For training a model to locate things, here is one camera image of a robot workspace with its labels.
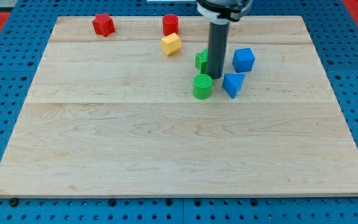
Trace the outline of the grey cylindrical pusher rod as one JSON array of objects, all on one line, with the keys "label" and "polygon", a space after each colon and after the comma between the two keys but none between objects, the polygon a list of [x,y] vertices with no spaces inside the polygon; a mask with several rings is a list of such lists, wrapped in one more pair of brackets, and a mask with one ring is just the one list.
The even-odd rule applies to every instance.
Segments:
[{"label": "grey cylindrical pusher rod", "polygon": [[209,24],[208,59],[206,72],[212,79],[219,79],[223,72],[229,23]]}]

